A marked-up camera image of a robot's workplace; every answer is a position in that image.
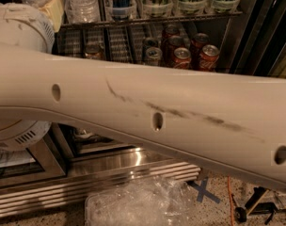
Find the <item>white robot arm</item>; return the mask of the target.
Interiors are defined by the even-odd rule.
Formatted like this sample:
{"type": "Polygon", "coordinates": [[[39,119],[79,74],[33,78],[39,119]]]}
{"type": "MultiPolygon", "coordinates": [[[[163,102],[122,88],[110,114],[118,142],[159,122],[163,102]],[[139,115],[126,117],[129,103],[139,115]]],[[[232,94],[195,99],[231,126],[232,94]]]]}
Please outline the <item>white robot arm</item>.
{"type": "Polygon", "coordinates": [[[286,192],[286,79],[55,56],[39,10],[0,5],[0,147],[85,128],[286,192]]]}

